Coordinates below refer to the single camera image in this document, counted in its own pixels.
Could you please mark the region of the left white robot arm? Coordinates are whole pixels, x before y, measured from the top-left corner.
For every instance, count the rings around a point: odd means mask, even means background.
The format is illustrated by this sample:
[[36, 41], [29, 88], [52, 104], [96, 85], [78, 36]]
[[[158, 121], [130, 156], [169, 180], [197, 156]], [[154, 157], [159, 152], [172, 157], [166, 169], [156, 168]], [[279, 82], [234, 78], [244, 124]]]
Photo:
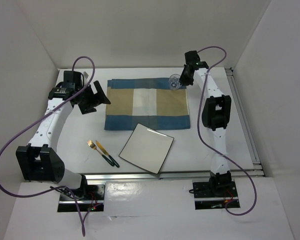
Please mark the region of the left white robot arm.
[[89, 187], [84, 175], [67, 170], [56, 150], [60, 134], [70, 113], [77, 105], [81, 113], [96, 112], [101, 104], [111, 102], [105, 95], [99, 81], [94, 81], [96, 92], [91, 85], [84, 87], [86, 72], [66, 70], [63, 81], [48, 94], [46, 118], [26, 146], [19, 146], [16, 158], [22, 175], [30, 182], [51, 182], [70, 189], [78, 200], [87, 197]]

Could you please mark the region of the gold fork green handle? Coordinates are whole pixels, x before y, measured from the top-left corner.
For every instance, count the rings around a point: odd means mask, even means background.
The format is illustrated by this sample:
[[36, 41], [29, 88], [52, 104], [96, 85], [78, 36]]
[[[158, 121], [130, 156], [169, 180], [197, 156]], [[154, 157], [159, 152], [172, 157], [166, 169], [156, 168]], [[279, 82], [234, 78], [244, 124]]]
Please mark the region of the gold fork green handle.
[[101, 151], [98, 150], [97, 146], [91, 140], [88, 140], [87, 144], [90, 148], [97, 151], [108, 164], [110, 164], [112, 167], [115, 165], [112, 160], [107, 158]]

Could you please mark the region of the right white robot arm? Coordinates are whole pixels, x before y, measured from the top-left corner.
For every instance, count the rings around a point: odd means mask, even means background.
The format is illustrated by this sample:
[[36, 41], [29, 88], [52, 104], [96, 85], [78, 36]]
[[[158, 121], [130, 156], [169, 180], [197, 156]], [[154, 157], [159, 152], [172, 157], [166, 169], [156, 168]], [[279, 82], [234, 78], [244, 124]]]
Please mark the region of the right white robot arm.
[[224, 154], [226, 147], [226, 128], [230, 121], [232, 99], [225, 95], [208, 73], [208, 64], [201, 61], [198, 52], [184, 54], [185, 65], [179, 79], [181, 86], [197, 82], [204, 92], [205, 100], [201, 113], [201, 122], [209, 134], [209, 145], [216, 153], [212, 158], [208, 190], [213, 196], [220, 196], [232, 182], [231, 171]]

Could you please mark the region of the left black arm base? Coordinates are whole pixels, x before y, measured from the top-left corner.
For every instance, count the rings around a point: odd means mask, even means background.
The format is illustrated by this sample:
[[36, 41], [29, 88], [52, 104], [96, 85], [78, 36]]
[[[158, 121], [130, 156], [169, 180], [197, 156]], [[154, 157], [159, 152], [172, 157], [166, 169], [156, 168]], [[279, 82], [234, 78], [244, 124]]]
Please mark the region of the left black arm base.
[[[103, 212], [106, 185], [103, 183], [89, 184], [84, 191], [72, 189], [81, 212]], [[59, 193], [58, 213], [74, 213], [77, 211], [75, 200], [69, 190], [57, 189]]]

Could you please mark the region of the white square plate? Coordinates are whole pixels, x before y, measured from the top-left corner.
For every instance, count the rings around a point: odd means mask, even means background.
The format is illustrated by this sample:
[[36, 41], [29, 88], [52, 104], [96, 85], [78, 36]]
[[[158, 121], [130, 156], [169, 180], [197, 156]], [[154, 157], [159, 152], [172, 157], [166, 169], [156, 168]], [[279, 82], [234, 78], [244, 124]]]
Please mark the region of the white square plate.
[[125, 143], [119, 157], [138, 168], [158, 174], [173, 142], [173, 137], [139, 123]]

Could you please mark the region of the clear drinking glass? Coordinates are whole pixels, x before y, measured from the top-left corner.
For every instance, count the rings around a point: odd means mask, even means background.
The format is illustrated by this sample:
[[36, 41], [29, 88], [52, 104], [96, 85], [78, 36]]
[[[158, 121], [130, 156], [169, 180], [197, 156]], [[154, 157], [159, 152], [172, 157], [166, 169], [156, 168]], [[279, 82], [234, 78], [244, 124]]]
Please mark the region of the clear drinking glass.
[[175, 90], [182, 89], [184, 87], [180, 82], [180, 78], [181, 76], [179, 74], [172, 74], [169, 77], [168, 85], [171, 90], [175, 91]]

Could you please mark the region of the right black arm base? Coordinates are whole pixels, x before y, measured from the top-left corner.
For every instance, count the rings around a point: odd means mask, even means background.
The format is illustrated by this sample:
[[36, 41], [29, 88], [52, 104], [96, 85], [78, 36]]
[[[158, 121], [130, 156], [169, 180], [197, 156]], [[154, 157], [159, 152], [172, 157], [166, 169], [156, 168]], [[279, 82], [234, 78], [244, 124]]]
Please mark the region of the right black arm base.
[[226, 204], [229, 209], [240, 208], [239, 195], [234, 180], [224, 186], [215, 185], [212, 179], [195, 181], [192, 183], [192, 189], [188, 192], [194, 197], [196, 210], [224, 209]]

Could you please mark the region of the blue and tan placemat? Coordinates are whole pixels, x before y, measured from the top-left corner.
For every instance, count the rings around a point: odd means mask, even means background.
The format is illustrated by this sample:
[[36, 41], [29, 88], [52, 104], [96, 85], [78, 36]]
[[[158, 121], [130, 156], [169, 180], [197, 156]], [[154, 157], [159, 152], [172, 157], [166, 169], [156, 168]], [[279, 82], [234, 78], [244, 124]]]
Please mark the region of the blue and tan placemat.
[[130, 131], [137, 124], [153, 130], [190, 129], [187, 88], [171, 89], [167, 77], [111, 79], [106, 94], [106, 131]]

